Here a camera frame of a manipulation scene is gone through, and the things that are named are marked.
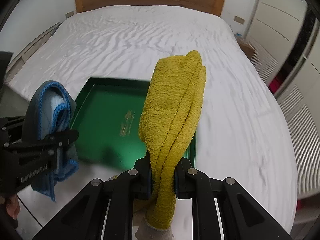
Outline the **person's left hand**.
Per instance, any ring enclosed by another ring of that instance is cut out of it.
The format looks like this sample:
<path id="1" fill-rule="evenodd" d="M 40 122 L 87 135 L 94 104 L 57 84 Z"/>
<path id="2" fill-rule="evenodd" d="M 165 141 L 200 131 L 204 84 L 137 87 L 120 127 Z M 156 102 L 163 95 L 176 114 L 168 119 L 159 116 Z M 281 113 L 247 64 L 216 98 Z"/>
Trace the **person's left hand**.
<path id="1" fill-rule="evenodd" d="M 18 214 L 20 213 L 20 210 L 21 210 L 21 208 L 20 208 L 17 194 L 10 196 L 6 200 L 6 211 L 7 211 L 8 215 L 12 219 L 16 220 Z"/>

